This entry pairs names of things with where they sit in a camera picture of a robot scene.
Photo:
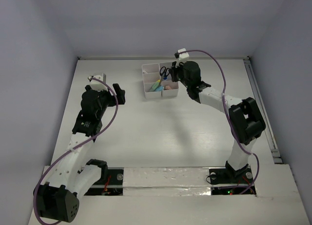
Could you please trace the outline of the white organizer tray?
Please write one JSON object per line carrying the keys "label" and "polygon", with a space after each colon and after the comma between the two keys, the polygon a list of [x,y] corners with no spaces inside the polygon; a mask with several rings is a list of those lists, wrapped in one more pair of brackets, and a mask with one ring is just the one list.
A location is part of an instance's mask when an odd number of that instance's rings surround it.
{"label": "white organizer tray", "polygon": [[143,74],[143,87],[144,87],[144,94],[146,99],[158,99],[161,98],[162,92],[149,92],[151,86],[160,80],[159,74],[159,64],[143,64],[141,67],[142,70],[145,70],[147,73]]}
{"label": "white organizer tray", "polygon": [[172,76],[169,73],[169,69],[172,66],[172,62],[162,62],[159,64],[160,72],[165,72],[167,76],[166,79],[163,79],[161,85],[163,86],[162,96],[163,97],[176,97],[178,95],[178,82],[172,81]]}

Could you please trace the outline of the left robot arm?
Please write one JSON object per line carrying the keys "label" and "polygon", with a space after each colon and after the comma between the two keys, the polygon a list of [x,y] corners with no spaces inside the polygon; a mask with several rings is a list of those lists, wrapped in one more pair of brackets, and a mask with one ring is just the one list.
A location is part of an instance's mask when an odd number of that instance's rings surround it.
{"label": "left robot arm", "polygon": [[56,225],[72,222],[84,194],[94,183],[102,184],[108,178],[107,163],[87,160],[86,154],[112,124],[109,121],[105,127],[102,125],[106,109],[118,109],[125,104],[125,91],[117,83],[109,87],[98,79],[93,79],[85,89],[65,152],[42,174],[34,188],[34,214],[42,225],[46,224],[44,219],[54,220]]}

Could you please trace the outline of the green clear highlighter marker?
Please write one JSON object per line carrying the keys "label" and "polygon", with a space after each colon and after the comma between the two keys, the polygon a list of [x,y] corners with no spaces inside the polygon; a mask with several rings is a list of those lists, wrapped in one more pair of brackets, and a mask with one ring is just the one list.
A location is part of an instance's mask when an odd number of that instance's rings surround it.
{"label": "green clear highlighter marker", "polygon": [[151,86],[149,92],[154,92],[155,89],[156,89],[157,87],[159,87],[159,84],[158,84],[157,82],[155,82],[155,83]]}

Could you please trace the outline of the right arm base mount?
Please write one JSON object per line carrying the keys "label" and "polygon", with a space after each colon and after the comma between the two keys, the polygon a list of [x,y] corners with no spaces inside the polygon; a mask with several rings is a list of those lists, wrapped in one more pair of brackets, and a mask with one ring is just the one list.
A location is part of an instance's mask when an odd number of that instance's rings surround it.
{"label": "right arm base mount", "polygon": [[211,186],[211,195],[256,195],[255,186],[251,185],[253,174],[250,167],[237,177],[231,177],[225,168],[212,168],[206,176]]}

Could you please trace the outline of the white organizer tray left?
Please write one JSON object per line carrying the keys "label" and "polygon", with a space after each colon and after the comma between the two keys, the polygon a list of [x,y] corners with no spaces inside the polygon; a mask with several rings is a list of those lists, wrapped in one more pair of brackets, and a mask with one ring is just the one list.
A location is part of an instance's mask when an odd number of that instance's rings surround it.
{"label": "white organizer tray left", "polygon": [[158,99],[161,98],[162,92],[149,92],[151,86],[160,80],[159,74],[159,64],[143,64],[141,67],[142,70],[145,70],[147,73],[143,74],[143,87],[144,87],[144,94],[146,99]]}

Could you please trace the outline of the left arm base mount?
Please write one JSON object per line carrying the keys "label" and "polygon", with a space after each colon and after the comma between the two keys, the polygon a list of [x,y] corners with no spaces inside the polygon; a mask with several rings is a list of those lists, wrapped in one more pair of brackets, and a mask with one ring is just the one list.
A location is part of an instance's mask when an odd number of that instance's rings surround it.
{"label": "left arm base mount", "polygon": [[100,189],[102,196],[123,195],[124,168],[108,168],[106,179],[95,182],[92,188]]}

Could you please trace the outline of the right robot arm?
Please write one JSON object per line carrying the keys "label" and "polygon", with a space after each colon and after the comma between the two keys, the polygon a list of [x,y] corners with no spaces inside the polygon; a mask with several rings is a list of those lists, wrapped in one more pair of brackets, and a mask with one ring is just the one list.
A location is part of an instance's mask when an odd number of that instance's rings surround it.
{"label": "right robot arm", "polygon": [[237,183],[246,174],[253,145],[266,128],[257,102],[251,97],[241,99],[225,95],[224,91],[205,83],[200,67],[194,61],[175,61],[169,71],[172,81],[182,83],[192,100],[225,114],[234,144],[225,167],[212,170],[210,179],[213,185]]}

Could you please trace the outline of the white organizer tray right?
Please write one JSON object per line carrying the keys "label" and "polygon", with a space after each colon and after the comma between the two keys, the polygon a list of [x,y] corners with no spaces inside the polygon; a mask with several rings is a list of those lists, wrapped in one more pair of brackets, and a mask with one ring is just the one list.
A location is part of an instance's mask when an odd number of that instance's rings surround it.
{"label": "white organizer tray right", "polygon": [[169,73],[169,69],[172,66],[172,62],[162,62],[159,64],[160,72],[165,72],[167,76],[166,79],[163,79],[161,85],[163,86],[162,96],[163,97],[176,97],[178,95],[178,82],[172,81],[172,76]]}

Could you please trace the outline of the light blue marker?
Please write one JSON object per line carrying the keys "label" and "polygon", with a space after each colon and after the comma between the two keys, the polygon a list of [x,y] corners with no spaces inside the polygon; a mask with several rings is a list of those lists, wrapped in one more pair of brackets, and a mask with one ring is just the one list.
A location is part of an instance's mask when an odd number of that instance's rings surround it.
{"label": "light blue marker", "polygon": [[156,89],[155,89],[155,92],[160,92],[160,91],[162,91],[163,90],[163,86],[159,86],[159,87],[157,87]]}

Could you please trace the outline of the black handled scissors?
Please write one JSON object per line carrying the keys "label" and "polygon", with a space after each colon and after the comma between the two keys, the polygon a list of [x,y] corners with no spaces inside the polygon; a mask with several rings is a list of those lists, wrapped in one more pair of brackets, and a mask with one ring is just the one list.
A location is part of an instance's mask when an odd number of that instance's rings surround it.
{"label": "black handled scissors", "polygon": [[170,74],[170,69],[168,67],[162,66],[160,68],[159,74],[160,74],[160,83],[159,83],[159,85],[161,85],[162,81],[164,81],[164,77],[165,76],[168,77],[168,75]]}

